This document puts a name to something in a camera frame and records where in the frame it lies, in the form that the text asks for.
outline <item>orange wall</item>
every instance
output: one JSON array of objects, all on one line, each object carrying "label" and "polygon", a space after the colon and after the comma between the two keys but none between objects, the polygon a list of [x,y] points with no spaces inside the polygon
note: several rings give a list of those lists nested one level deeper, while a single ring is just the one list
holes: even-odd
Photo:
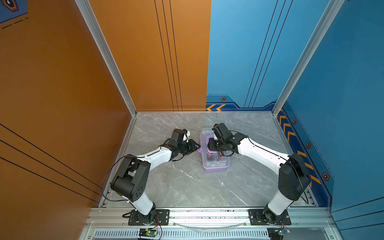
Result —
[{"label": "orange wall", "polygon": [[138,111],[205,110],[210,0],[91,0]]},{"label": "orange wall", "polygon": [[0,53],[2,238],[77,239],[129,111],[74,0],[28,1]]}]

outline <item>black mounting plate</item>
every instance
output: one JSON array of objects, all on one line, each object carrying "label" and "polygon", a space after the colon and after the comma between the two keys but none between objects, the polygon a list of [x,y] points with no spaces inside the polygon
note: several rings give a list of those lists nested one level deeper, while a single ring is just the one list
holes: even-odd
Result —
[{"label": "black mounting plate", "polygon": [[[169,209],[156,209],[156,217],[159,217],[159,224],[162,226],[167,226],[169,222]],[[132,211],[129,216],[129,226],[155,226],[157,224],[156,221],[149,225],[145,225],[142,222],[135,221],[137,219],[137,211]]]},{"label": "black mounting plate", "polygon": [[[249,220],[251,221],[251,225],[269,225],[269,226],[273,226],[273,225],[270,225],[266,222],[263,221],[263,209],[249,209],[248,210],[248,216],[249,216]],[[289,215],[288,215],[288,212],[286,212],[284,214],[284,218],[283,218],[283,224],[284,225],[291,225],[291,219],[289,218]]]}]

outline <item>plastic box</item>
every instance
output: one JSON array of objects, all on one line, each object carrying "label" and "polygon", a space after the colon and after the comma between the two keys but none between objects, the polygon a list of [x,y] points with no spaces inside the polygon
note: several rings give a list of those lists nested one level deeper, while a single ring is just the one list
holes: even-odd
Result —
[{"label": "plastic box", "polygon": [[[200,144],[203,158],[203,167],[206,172],[225,171],[229,167],[230,159],[222,155],[220,152],[210,151],[207,147],[209,139],[214,137],[214,133],[210,128],[204,128],[200,133]],[[225,155],[230,155],[230,151],[223,152]]]}]

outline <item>transparent lid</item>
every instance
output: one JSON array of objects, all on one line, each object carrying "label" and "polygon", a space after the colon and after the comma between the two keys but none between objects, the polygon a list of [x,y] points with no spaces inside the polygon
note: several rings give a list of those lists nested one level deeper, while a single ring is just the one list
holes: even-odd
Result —
[{"label": "transparent lid", "polygon": [[204,128],[200,133],[201,154],[203,158],[203,166],[210,167],[228,167],[230,160],[230,151],[216,152],[210,151],[207,147],[209,139],[214,137],[214,133],[210,128]]}]

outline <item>robotic arm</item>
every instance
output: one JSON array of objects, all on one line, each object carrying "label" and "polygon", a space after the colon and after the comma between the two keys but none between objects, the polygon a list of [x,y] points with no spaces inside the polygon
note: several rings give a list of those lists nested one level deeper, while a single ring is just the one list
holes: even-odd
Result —
[{"label": "robotic arm", "polygon": [[248,156],[279,175],[278,190],[263,211],[266,223],[278,223],[287,207],[300,198],[311,182],[303,158],[298,154],[289,156],[269,149],[240,132],[233,135],[223,123],[215,124],[212,130],[215,138],[209,139],[209,150],[232,151]]},{"label": "robotic arm", "polygon": [[172,137],[157,149],[144,155],[126,156],[111,182],[111,189],[126,198],[135,208],[131,214],[137,214],[137,220],[150,224],[155,218],[156,205],[145,193],[148,174],[155,167],[174,159],[179,153],[184,157],[200,148],[192,139],[189,139],[190,132],[187,130],[175,129]]}]

